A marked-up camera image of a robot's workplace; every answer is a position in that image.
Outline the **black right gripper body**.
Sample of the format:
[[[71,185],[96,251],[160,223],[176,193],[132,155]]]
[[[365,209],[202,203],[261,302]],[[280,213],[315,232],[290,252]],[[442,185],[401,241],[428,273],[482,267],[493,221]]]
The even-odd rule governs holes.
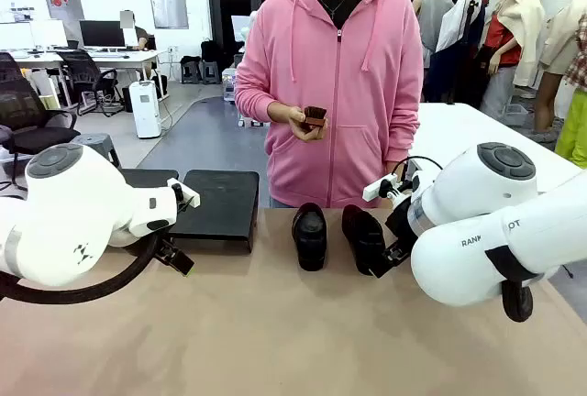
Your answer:
[[[396,237],[396,243],[400,247],[412,247],[414,245],[414,231],[408,221],[408,211],[411,199],[404,199],[395,206],[392,213],[386,219],[386,226]]]

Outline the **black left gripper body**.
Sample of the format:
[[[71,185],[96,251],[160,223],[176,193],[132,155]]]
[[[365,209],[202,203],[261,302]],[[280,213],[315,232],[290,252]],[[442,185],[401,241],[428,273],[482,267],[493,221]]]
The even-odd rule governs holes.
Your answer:
[[[177,247],[170,238],[163,234],[156,234],[154,237],[154,257],[174,257],[177,254]]]

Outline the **person's right hand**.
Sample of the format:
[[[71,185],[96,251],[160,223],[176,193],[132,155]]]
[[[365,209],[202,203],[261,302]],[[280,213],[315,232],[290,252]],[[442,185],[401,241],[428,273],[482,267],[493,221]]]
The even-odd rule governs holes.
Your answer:
[[[305,113],[299,107],[273,101],[269,104],[267,113],[272,122],[288,125],[293,135],[303,142],[318,141],[324,138],[324,127],[311,126],[310,129],[305,128]]]

